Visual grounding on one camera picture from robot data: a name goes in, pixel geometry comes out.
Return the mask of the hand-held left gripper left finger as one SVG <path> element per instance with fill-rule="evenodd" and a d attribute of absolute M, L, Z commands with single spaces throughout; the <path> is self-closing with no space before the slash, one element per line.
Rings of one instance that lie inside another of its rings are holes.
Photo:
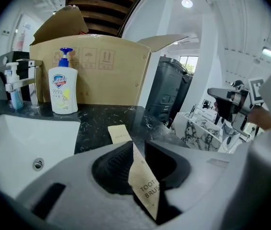
<path fill-rule="evenodd" d="M 133 162 L 133 142 L 128 141 L 96 159 L 91 173 L 95 182 L 108 193 L 132 195 L 128 177 Z"/>

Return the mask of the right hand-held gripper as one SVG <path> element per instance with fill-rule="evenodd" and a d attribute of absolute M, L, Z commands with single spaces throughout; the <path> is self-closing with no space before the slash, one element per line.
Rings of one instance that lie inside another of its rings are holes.
<path fill-rule="evenodd" d="M 235 131 L 244 135 L 249 113 L 255 106 L 264 103 L 259 93 L 263 84 L 263 78 L 251 78 L 246 84 L 233 89 L 209 88 L 207 93 L 218 103 L 219 116 L 230 122 Z"/>

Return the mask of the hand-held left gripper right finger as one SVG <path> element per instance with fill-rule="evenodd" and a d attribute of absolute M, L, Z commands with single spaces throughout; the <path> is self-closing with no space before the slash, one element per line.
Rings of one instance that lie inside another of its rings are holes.
<path fill-rule="evenodd" d="M 169 150 L 166 144 L 145 142 L 145 160 L 161 184 L 162 190 L 178 188 L 191 172 L 190 162 Z"/>

